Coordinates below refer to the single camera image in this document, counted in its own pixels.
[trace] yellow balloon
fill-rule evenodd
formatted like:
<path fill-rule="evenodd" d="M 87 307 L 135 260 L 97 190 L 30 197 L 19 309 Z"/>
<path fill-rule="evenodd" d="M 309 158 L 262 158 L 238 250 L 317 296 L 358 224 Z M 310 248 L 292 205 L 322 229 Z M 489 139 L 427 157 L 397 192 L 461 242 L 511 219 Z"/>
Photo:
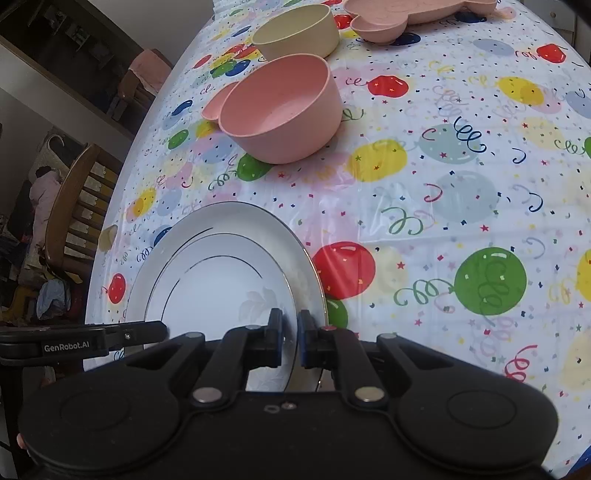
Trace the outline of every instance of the yellow balloon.
<path fill-rule="evenodd" d="M 230 60 L 231 58 L 234 57 L 234 53 L 230 52 L 230 53 L 226 53 L 225 55 L 222 55 L 221 57 L 219 57 L 218 59 L 216 59 L 208 68 L 209 70 L 213 70 L 218 68 L 222 63 L 226 63 L 226 61 Z"/>
<path fill-rule="evenodd" d="M 546 120 L 540 116 L 524 118 L 523 123 L 519 127 L 519 133 L 536 147 L 546 150 L 557 150 L 555 141 L 564 142 L 564 137 L 558 127 L 550 120 Z"/>
<path fill-rule="evenodd" d="M 577 266 L 577 290 L 591 301 L 591 250 L 587 250 Z"/>
<path fill-rule="evenodd" d="M 526 105 L 541 105 L 544 103 L 542 90 L 533 82 L 519 77 L 502 77 L 499 88 L 507 97 Z"/>
<path fill-rule="evenodd" d="M 375 260 L 375 277 L 361 295 L 367 303 L 392 302 L 393 292 L 408 284 L 408 273 L 400 252 L 384 244 L 365 245 Z"/>
<path fill-rule="evenodd" d="M 201 120 L 195 129 L 195 136 L 203 138 L 217 130 L 217 125 L 209 120 Z"/>
<path fill-rule="evenodd" d="M 399 172 L 406 163 L 407 153 L 401 144 L 378 140 L 355 150 L 345 170 L 359 181 L 376 181 Z"/>
<path fill-rule="evenodd" d="M 591 388 L 591 331 L 577 334 L 566 352 L 560 383 L 570 391 Z"/>
<path fill-rule="evenodd" d="M 340 33 L 340 36 L 343 38 L 359 38 L 359 35 L 353 30 L 344 30 Z"/>
<path fill-rule="evenodd" d="M 150 210 L 152 208 L 152 205 L 154 204 L 154 200 L 156 199 L 156 189 L 154 187 L 151 187 L 149 189 L 145 189 L 139 196 L 138 200 L 141 201 L 136 201 L 135 204 L 139 206 L 138 211 L 136 212 L 134 210 L 134 213 L 136 214 L 136 216 L 142 216 L 143 214 L 147 213 L 148 210 Z"/>

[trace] red balloon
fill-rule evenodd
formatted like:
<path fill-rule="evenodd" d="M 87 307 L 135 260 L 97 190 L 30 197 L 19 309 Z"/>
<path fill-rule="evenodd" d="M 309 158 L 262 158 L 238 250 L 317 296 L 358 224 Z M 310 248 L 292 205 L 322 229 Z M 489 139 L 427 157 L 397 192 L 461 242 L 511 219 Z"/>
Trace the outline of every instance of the red balloon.
<path fill-rule="evenodd" d="M 375 277 L 369 251 L 354 242 L 336 242 L 316 252 L 312 259 L 327 295 L 337 300 L 365 291 Z"/>
<path fill-rule="evenodd" d="M 113 275 L 109 285 L 109 300 L 112 303 L 119 303 L 125 295 L 125 278 L 120 273 Z"/>
<path fill-rule="evenodd" d="M 239 52 L 238 55 L 236 55 L 234 57 L 234 60 L 244 58 L 247 55 L 250 55 L 254 51 L 257 51 L 257 48 L 254 45 L 250 45 L 250 46 L 246 47 L 244 50 L 242 50 L 241 52 Z"/>
<path fill-rule="evenodd" d="M 558 45 L 553 43 L 539 47 L 536 52 L 544 60 L 551 61 L 552 63 L 562 63 L 566 60 L 566 54 L 560 50 Z"/>
<path fill-rule="evenodd" d="M 201 60 L 199 60 L 195 66 L 193 67 L 194 69 L 198 69 L 201 65 L 205 65 L 209 59 L 211 58 L 211 55 L 205 55 Z"/>
<path fill-rule="evenodd" d="M 224 55 L 228 54 L 228 53 L 240 53 L 242 50 L 244 50 L 245 46 L 244 43 L 240 43 L 238 45 L 234 45 L 233 47 L 230 47 L 229 49 L 227 49 L 224 52 Z"/>
<path fill-rule="evenodd" d="M 398 98 L 408 92 L 408 83 L 394 75 L 380 75 L 370 80 L 367 85 L 372 95 Z"/>
<path fill-rule="evenodd" d="M 339 30 L 349 28 L 349 25 L 351 25 L 351 20 L 353 20 L 351 15 L 335 15 L 336 26 Z"/>

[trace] metal pin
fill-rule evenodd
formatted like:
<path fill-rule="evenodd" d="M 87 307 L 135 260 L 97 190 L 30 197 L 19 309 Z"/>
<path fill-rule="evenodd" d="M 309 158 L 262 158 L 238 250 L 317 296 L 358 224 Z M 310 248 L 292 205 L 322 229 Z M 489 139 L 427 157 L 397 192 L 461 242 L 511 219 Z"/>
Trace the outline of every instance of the metal pin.
<path fill-rule="evenodd" d="M 385 395 L 384 391 L 378 387 L 360 387 L 355 390 L 355 397 L 366 402 L 379 401 Z"/>
<path fill-rule="evenodd" d="M 217 388 L 202 387 L 193 392 L 193 398 L 199 403 L 212 403 L 222 398 L 222 392 Z"/>

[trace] wall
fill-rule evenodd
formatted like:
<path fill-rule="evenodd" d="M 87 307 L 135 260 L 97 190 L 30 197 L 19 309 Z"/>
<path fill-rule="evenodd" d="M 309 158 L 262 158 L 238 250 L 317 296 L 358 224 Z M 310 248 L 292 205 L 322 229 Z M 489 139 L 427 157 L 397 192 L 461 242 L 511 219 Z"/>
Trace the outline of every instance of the wall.
<path fill-rule="evenodd" d="M 121 161 L 132 140 L 0 45 L 0 89 L 78 142 L 95 143 Z"/>
<path fill-rule="evenodd" d="M 52 124 L 0 90 L 0 213 L 10 215 Z"/>
<path fill-rule="evenodd" d="M 90 0 L 144 49 L 176 63 L 213 15 L 212 0 Z"/>

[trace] pink towel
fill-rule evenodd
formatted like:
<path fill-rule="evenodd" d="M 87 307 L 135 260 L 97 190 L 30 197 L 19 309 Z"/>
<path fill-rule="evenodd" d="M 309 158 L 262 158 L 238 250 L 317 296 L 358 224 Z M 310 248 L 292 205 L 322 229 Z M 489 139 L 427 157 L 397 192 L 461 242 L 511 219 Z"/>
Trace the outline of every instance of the pink towel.
<path fill-rule="evenodd" d="M 51 213 L 51 208 L 60 191 L 60 175 L 51 170 L 38 178 L 29 192 L 29 198 L 35 208 L 35 220 L 33 222 L 33 247 L 45 245 L 45 230 Z"/>
<path fill-rule="evenodd" d="M 172 71 L 152 50 L 144 50 L 140 53 L 131 62 L 129 69 L 139 78 L 144 88 L 154 96 L 158 95 Z"/>

